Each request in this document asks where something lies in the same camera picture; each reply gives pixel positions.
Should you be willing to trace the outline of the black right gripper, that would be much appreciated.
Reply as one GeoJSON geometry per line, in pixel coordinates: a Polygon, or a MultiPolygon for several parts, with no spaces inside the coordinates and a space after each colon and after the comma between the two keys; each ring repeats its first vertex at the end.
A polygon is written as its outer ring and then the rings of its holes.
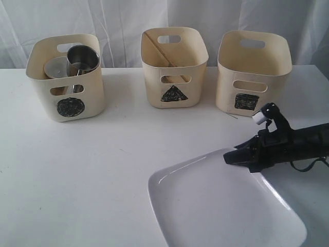
{"type": "Polygon", "coordinates": [[[299,172],[310,171],[316,162],[328,166],[328,124],[293,130],[265,132],[235,146],[223,155],[229,165],[260,172],[278,163],[290,163],[299,172]]]}

